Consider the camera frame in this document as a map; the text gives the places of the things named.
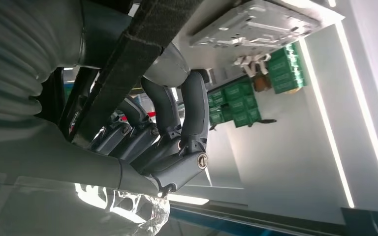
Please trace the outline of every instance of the metal plate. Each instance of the metal plate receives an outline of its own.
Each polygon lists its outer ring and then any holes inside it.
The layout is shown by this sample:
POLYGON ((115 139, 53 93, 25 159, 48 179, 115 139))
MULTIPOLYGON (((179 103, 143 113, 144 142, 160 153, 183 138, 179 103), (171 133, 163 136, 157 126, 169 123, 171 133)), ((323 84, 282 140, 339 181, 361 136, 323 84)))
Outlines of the metal plate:
POLYGON ((233 7, 234 2, 205 0, 175 38, 191 68, 225 67, 239 56, 271 53, 344 18, 314 1, 309 1, 307 8, 282 0, 253 0, 237 7, 233 7), (260 40, 243 46, 240 38, 250 43, 260 40), (199 45, 207 41, 212 43, 199 45))

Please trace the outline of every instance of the robotic hand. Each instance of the robotic hand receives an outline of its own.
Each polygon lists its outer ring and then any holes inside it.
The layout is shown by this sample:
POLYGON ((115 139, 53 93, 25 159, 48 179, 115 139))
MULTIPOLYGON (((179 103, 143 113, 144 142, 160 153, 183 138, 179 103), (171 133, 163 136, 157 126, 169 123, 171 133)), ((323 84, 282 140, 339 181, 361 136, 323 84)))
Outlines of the robotic hand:
POLYGON ((167 194, 180 189, 208 164, 205 152, 209 109, 204 80, 199 72, 192 71, 182 84, 183 126, 170 88, 146 78, 141 79, 141 85, 153 101, 157 126, 141 106, 127 98, 119 110, 127 116, 133 130, 124 135, 124 129, 129 128, 124 128, 124 123, 118 125, 103 135, 95 150, 126 161, 138 173, 153 179, 160 192, 167 194), (152 144, 157 135, 159 141, 152 144))

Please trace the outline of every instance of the reflective surface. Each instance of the reflective surface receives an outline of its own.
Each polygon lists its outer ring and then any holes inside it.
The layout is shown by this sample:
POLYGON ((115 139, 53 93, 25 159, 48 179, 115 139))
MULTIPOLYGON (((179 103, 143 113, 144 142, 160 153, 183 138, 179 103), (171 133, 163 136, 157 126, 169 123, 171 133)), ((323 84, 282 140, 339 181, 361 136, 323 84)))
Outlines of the reflective surface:
POLYGON ((161 198, 0 174, 0 236, 153 236, 169 213, 161 198))

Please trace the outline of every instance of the green box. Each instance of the green box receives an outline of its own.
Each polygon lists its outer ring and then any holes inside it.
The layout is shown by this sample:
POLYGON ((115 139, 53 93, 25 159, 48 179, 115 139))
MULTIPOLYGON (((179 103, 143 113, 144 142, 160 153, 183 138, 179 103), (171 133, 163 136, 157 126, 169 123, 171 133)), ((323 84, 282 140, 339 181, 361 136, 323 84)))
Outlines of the green box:
POLYGON ((221 106, 216 106, 216 107, 210 107, 209 108, 209 113, 216 113, 221 111, 221 106))
POLYGON ((248 114, 249 114, 250 120, 253 122, 261 120, 261 115, 257 108, 249 109, 248 114))
POLYGON ((272 59, 286 57, 288 55, 298 55, 296 44, 291 43, 286 45, 284 48, 275 51, 274 53, 272 53, 272 59))
POLYGON ((252 124, 252 121, 250 120, 250 116, 247 112, 240 112, 237 114, 233 114, 234 124, 235 127, 242 127, 245 125, 252 124))
POLYGON ((297 89, 305 86, 303 83, 298 83, 297 81, 288 81, 282 84, 273 86, 275 94, 290 91, 292 89, 297 89))
POLYGON ((214 99, 212 98, 211 95, 208 95, 208 106, 209 106, 209 107, 213 107, 213 106, 215 106, 215 104, 214 104, 214 99))
POLYGON ((215 106, 220 106, 220 105, 223 105, 223 104, 225 104, 225 103, 227 103, 227 101, 226 101, 226 99, 225 99, 224 96, 222 96, 222 97, 217 97, 217 98, 214 99, 214 105, 215 105, 215 106))
POLYGON ((268 67, 269 75, 271 77, 275 77, 292 70, 289 66, 289 60, 286 57, 271 59, 268 62, 268 67))
POLYGON ((229 107, 222 108, 222 115, 225 122, 232 120, 232 113, 229 107))
POLYGON ((215 113, 209 114, 209 121, 211 125, 221 124, 225 122, 222 112, 215 112, 215 113))
POLYGON ((245 96, 245 105, 248 109, 257 107, 257 101, 255 100, 254 95, 245 96))
POLYGON ((241 91, 244 95, 253 95, 254 91, 250 82, 240 83, 241 91))
POLYGON ((229 101, 228 104, 232 113, 243 112, 246 109, 244 98, 238 98, 236 100, 229 101))
POLYGON ((213 100, 216 100, 217 98, 224 97, 224 92, 222 90, 214 91, 210 96, 213 100))
POLYGON ((224 88, 225 98, 228 101, 235 100, 243 96, 242 88, 239 84, 234 84, 224 88))

